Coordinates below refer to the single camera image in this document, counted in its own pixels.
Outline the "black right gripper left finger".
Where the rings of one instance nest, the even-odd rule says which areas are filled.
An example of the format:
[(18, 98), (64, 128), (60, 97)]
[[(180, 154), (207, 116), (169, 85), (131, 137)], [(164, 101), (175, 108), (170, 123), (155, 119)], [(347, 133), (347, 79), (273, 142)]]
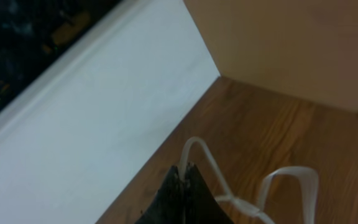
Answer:
[(171, 166), (152, 203), (135, 224), (182, 224), (184, 222), (183, 182), (177, 166)]

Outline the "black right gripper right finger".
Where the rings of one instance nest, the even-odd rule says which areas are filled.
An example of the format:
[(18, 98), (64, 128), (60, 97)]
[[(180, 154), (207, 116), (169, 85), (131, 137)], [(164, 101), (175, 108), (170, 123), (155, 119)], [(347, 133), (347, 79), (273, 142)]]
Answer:
[(185, 223), (234, 223), (215, 201), (200, 171), (193, 163), (188, 163), (185, 172)]

